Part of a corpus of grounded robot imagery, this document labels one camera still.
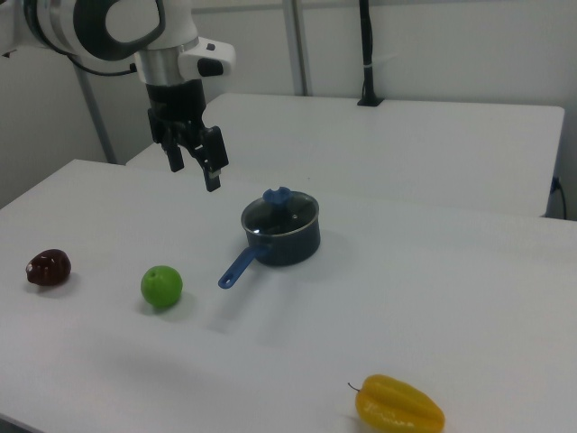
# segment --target white wall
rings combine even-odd
[[[0,57],[0,207],[73,159],[105,156],[72,65],[35,48]]]
[[[226,0],[211,0],[195,10],[200,35],[232,43],[237,63],[232,76],[204,80],[206,100],[224,92],[294,95],[286,19],[280,0],[244,0],[236,7],[218,9]],[[125,69],[127,62],[92,67]],[[122,78],[90,76],[114,153],[125,163],[152,143],[146,88],[135,75]]]
[[[315,96],[358,97],[358,2],[304,0]],[[566,109],[557,171],[577,218],[577,1],[373,0],[377,93]],[[551,214],[560,216],[554,198]]]

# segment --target saucepan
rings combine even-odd
[[[249,246],[218,281],[230,289],[256,259],[269,266],[287,266],[306,260],[321,243],[318,202],[304,192],[281,187],[267,190],[241,215]]]

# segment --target pot lid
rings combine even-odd
[[[304,192],[280,187],[267,190],[241,217],[244,230],[254,235],[287,235],[318,219],[318,203]]]

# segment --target toy fruit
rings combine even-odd
[[[169,266],[154,266],[142,276],[141,292],[153,307],[166,308],[179,300],[182,279],[176,269]]]
[[[374,374],[365,379],[360,390],[353,389],[357,391],[355,406],[359,417],[381,431],[438,433],[444,427],[443,411],[407,383]]]
[[[70,275],[70,259],[61,250],[42,251],[26,266],[26,278],[39,286],[55,286]]]

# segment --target blue lid knob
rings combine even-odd
[[[268,189],[262,194],[264,201],[275,207],[285,207],[291,197],[292,191],[286,187],[280,187],[276,191]]]

